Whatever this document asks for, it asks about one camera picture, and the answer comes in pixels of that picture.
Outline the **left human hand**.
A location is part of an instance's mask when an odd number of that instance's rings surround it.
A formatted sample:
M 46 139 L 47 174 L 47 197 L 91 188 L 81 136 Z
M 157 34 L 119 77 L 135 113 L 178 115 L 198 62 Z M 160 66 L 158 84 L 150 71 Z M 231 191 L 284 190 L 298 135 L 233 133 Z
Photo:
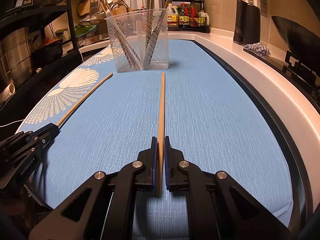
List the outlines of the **left human hand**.
M 19 193 L 1 194 L 1 207 L 22 233 L 29 232 L 53 211 L 28 185 Z

